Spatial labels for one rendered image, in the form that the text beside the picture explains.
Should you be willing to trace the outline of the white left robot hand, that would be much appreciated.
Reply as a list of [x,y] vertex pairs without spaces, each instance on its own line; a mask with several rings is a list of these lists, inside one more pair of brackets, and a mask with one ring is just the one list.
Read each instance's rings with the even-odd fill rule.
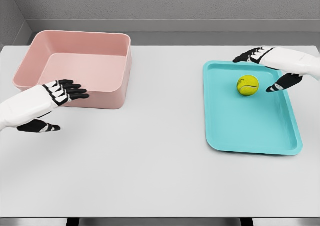
[[12,111],[8,128],[32,133],[59,131],[59,125],[47,123],[40,117],[68,102],[89,96],[86,89],[69,79],[36,85],[7,99]]

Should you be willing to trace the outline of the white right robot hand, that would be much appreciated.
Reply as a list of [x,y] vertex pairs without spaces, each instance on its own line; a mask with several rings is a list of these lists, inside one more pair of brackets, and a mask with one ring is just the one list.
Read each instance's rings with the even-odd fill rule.
[[233,62],[253,62],[285,72],[285,75],[266,89],[266,92],[275,92],[300,83],[303,77],[308,75],[308,63],[311,56],[308,53],[283,47],[261,46],[242,53]]

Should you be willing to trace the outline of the blue plastic tray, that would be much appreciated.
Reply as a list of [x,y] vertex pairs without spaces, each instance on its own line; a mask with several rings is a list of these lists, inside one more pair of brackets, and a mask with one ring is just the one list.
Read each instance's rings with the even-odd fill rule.
[[[238,80],[252,75],[259,89],[242,96]],[[303,148],[288,92],[267,93],[282,72],[254,63],[209,61],[203,67],[205,135],[216,150],[297,155]]]

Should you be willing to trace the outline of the yellow tennis ball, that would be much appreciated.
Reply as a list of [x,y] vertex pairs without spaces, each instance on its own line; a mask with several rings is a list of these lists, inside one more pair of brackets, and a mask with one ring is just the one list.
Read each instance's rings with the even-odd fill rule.
[[255,76],[244,75],[237,82],[237,90],[242,96],[252,96],[259,89],[259,81]]

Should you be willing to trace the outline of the pink plastic basket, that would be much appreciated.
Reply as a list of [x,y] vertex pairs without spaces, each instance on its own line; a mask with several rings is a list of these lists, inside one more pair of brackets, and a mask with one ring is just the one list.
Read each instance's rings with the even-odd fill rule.
[[70,79],[90,97],[67,106],[119,109],[126,100],[131,67],[131,38],[126,34],[45,30],[35,36],[12,81],[24,91]]

